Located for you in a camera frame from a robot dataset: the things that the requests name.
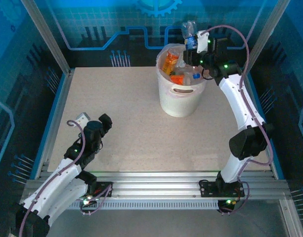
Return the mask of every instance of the blue frame edge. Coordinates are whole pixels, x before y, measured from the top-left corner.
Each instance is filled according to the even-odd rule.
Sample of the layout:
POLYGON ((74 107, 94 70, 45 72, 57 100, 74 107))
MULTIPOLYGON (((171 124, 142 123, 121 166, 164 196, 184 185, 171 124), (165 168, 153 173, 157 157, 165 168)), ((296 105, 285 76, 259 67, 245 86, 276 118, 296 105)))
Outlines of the blue frame edge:
POLYGON ((65 75, 62 74, 56 96, 55 96, 55 98, 53 100, 53 103, 52 103, 52 107, 51 107, 51 110, 50 110, 48 121, 47 121, 46 127, 45 127, 44 132, 43 132, 43 137, 42 137, 42 140, 41 140, 41 144, 39 145, 39 148, 38 148, 38 152, 37 152, 36 159, 35 159, 35 162, 34 162, 34 166, 33 166, 33 169, 32 169, 31 175, 30 175, 30 179, 35 179, 35 175, 37 173, 39 163, 41 162, 43 149, 44 149, 44 146, 46 144, 47 136, 49 134, 50 125, 51 125, 52 120, 53 120, 54 112, 55 112, 55 110, 57 108, 57 105, 58 105, 58 101, 59 101, 59 97, 60 97, 60 93, 61 93, 61 90, 62 90, 64 80, 65 80, 65 75))

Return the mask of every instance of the water bottle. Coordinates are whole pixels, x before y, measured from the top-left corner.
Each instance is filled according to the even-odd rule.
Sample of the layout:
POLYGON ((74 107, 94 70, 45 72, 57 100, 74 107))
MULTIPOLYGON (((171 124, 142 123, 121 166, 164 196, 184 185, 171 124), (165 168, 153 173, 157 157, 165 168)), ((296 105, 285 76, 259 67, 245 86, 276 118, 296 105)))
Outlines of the water bottle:
POLYGON ((195 71, 194 67, 189 71, 184 73, 184 85, 195 85, 201 81, 201 75, 195 71))
POLYGON ((196 33, 197 26, 195 21, 187 21, 182 23, 182 35, 186 50, 197 48, 197 40, 195 39, 196 33))

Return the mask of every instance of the bucket handle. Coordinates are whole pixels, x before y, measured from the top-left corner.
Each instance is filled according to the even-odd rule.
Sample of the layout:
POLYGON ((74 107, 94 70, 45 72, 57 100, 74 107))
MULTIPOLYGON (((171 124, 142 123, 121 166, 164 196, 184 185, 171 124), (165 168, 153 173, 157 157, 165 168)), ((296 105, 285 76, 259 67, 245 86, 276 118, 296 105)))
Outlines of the bucket handle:
POLYGON ((195 87, 191 87, 190 89, 185 89, 184 86, 173 85, 169 89, 169 93, 173 95, 178 95, 179 98, 194 96, 195 94, 199 94, 201 90, 195 87))

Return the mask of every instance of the plastic bottle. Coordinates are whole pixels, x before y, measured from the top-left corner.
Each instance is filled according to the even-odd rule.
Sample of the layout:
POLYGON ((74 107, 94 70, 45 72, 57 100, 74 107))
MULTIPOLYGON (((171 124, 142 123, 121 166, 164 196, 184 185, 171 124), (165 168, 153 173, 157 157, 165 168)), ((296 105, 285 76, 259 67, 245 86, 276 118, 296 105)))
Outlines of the plastic bottle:
POLYGON ((187 21, 182 23, 182 36, 185 39, 186 50, 196 49, 197 40, 195 39, 195 34, 197 33, 197 26, 195 21, 187 21))
POLYGON ((175 69, 175 77, 171 77, 171 80, 181 85, 183 80, 183 85, 193 85, 198 84, 201 80, 201 75, 197 71, 196 67, 186 66, 184 68, 175 69))
POLYGON ((170 73, 172 73, 179 56, 180 52, 177 49, 169 48, 165 63, 162 67, 162 71, 164 71, 165 74, 170 75, 170 73))

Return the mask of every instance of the black mounting bracket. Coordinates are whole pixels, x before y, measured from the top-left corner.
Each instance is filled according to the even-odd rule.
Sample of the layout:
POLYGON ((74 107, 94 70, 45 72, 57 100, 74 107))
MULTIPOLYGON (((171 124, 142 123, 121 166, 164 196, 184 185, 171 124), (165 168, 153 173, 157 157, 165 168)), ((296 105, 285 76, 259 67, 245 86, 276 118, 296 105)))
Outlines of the black mounting bracket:
POLYGON ((220 172, 214 182, 208 180, 199 181, 202 198, 242 198, 245 196, 242 183, 225 183, 220 172))
MULTIPOLYGON (((113 191, 113 182, 96 182, 95 184, 95 188, 91 189, 91 193, 90 195, 92 195, 93 197, 94 196, 97 196, 99 194, 101 194, 106 188, 107 186, 111 185, 112 189, 111 191, 108 193, 107 197, 110 198, 112 196, 112 191, 113 191)), ((85 196, 82 196, 81 199, 85 199, 86 196, 89 195, 89 194, 86 194, 85 196)))

